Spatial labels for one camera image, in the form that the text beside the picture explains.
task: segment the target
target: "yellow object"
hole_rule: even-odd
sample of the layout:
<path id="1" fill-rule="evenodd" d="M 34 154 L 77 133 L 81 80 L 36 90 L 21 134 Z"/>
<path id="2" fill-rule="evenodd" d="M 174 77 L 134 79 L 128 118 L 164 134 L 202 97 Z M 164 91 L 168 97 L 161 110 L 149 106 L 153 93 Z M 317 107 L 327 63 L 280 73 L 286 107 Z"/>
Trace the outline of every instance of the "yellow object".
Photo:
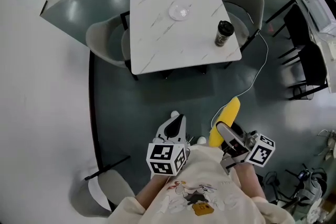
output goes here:
<path id="1" fill-rule="evenodd" d="M 219 115 L 216 123 L 214 124 L 213 128 L 210 131 L 209 137 L 209 146 L 211 147 L 219 147 L 223 142 L 224 139 L 219 134 L 216 124 L 217 122 L 223 122 L 227 126 L 231 127 L 240 108 L 240 101 L 237 97 L 234 97 L 226 107 L 223 108 L 221 114 Z"/>
<path id="2" fill-rule="evenodd" d="M 208 215 L 214 212 L 214 209 L 207 203 L 201 202 L 199 204 L 193 204 L 193 209 L 197 216 Z"/>

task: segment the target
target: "printer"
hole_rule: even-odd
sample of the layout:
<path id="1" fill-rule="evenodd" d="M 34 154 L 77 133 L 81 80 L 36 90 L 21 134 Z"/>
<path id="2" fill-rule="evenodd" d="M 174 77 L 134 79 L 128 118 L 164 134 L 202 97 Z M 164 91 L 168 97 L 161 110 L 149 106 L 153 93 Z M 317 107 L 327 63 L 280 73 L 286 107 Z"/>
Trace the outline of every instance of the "printer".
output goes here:
<path id="1" fill-rule="evenodd" d="M 336 19 L 325 0 L 302 0 L 320 33 L 336 36 Z"/>

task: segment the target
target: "person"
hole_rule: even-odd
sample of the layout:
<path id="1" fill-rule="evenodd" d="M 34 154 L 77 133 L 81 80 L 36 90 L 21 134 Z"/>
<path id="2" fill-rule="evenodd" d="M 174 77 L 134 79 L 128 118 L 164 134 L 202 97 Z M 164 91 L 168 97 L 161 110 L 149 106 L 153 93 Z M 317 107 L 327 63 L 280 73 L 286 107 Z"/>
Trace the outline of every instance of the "person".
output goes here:
<path id="1" fill-rule="evenodd" d="M 108 223 L 294 223 L 287 211 L 267 202 L 252 164 L 237 164 L 227 175 L 220 148 L 189 149 L 176 177 L 154 175 L 135 198 L 118 205 Z"/>

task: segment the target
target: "gray floor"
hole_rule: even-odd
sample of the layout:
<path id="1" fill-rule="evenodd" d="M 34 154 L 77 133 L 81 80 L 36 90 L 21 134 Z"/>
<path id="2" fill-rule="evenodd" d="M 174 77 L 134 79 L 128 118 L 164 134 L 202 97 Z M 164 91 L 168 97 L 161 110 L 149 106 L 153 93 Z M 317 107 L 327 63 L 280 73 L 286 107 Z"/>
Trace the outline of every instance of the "gray floor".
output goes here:
<path id="1" fill-rule="evenodd" d="M 267 19 L 289 0 L 265 0 Z M 227 9 L 251 24 L 239 8 Z M 85 32 L 95 22 L 129 10 L 129 0 L 61 0 L 43 13 L 43 18 L 85 44 Z M 263 25 L 261 34 L 269 46 L 268 61 L 252 89 L 241 96 L 241 108 L 236 119 L 246 131 L 258 130 L 276 141 L 277 149 L 263 169 L 265 175 L 276 170 L 284 192 L 293 191 L 285 168 L 296 173 L 301 163 L 318 167 L 321 157 L 314 157 L 325 144 L 316 137 L 321 129 L 333 129 L 336 95 L 328 89 L 315 93 L 313 100 L 287 101 L 291 91 L 286 87 L 303 78 L 300 64 L 281 67 L 277 57 L 292 48 L 284 29 L 276 38 L 271 34 L 282 24 L 282 16 Z M 122 29 L 114 38 L 120 38 Z M 134 81 L 127 70 L 115 67 L 96 57 L 95 102 L 99 141 L 105 164 L 114 163 L 123 155 L 131 159 L 117 167 L 135 192 L 150 178 L 145 162 L 148 143 L 156 129 L 178 110 L 187 117 L 187 131 L 192 136 L 208 136 L 214 113 L 233 96 L 246 90 L 264 62 L 266 46 L 257 37 L 244 51 L 241 61 L 228 69 L 223 64 L 211 65 L 203 75 L 193 68 L 174 71 L 167 80 L 157 73 L 139 76 Z M 324 162 L 329 182 L 335 178 L 332 161 Z"/>

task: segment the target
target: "desk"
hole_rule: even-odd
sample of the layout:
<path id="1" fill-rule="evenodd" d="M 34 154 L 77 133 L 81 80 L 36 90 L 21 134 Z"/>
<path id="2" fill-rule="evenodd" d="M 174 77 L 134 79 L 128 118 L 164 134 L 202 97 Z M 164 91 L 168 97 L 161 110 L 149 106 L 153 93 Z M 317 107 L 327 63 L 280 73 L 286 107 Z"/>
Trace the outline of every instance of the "desk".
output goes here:
<path id="1" fill-rule="evenodd" d="M 175 21 L 168 10 L 174 3 L 189 9 Z M 242 57 L 236 35 L 215 45 L 220 20 L 229 20 L 222 0 L 131 0 L 130 42 L 133 74 L 230 62 Z"/>
<path id="2" fill-rule="evenodd" d="M 336 39 L 334 37 L 328 35 L 328 34 L 319 33 L 319 31 L 317 30 L 314 22 L 312 21 L 312 18 L 308 14 L 308 10 L 307 10 L 306 6 L 304 5 L 304 3 L 302 2 L 302 0 L 290 0 L 279 11 L 274 13 L 274 15 L 272 15 L 266 22 L 268 23 L 271 20 L 273 20 L 275 17 L 277 17 L 279 14 L 281 14 L 285 9 L 287 9 L 293 3 L 298 4 L 298 6 L 300 7 L 303 15 L 305 16 L 306 21 L 308 23 L 308 26 L 310 28 L 311 34 L 313 36 L 313 41 L 319 46 L 319 48 L 322 52 L 323 58 L 324 58 L 325 66 L 327 68 L 327 85 L 317 87 L 317 88 L 315 88 L 313 90 L 310 90 L 308 92 L 310 94 L 310 93 L 317 92 L 319 90 L 322 90 L 322 89 L 328 87 L 330 93 L 335 93 L 336 92 L 336 61 L 333 60 L 333 57 L 332 57 L 329 46 L 332 42 L 335 42 Z"/>

